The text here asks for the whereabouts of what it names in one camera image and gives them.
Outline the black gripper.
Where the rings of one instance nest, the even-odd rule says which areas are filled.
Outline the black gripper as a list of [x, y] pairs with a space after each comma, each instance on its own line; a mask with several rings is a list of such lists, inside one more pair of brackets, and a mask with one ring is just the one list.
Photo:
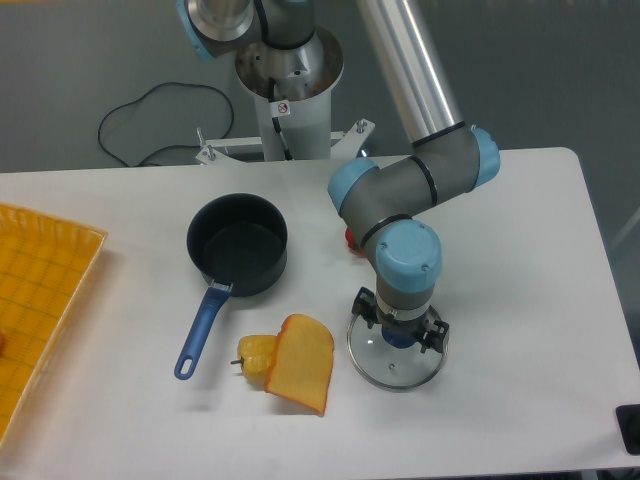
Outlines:
[[383, 340], [389, 345], [420, 344], [420, 352], [433, 350], [444, 353], [448, 347], [449, 324], [442, 320], [429, 323], [427, 313], [431, 302], [427, 301], [415, 309], [398, 309], [375, 294], [361, 287], [353, 301], [351, 313], [362, 319], [368, 329], [381, 325]]

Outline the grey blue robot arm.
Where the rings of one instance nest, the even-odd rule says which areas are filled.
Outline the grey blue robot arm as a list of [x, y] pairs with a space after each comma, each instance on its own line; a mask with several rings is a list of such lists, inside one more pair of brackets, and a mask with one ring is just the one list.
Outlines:
[[[417, 215], [492, 180], [500, 154], [486, 131], [464, 122], [416, 4], [362, 1], [358, 8], [412, 153], [385, 168], [350, 161], [329, 181], [339, 216], [376, 273], [375, 291], [361, 291], [353, 311], [379, 325], [396, 348], [440, 352], [449, 327], [427, 313], [441, 247]], [[326, 128], [301, 134], [285, 126], [329, 92], [343, 70], [340, 49], [316, 24], [312, 2], [181, 1], [177, 11], [200, 56], [234, 54], [239, 80], [258, 100], [267, 159], [328, 155]]]

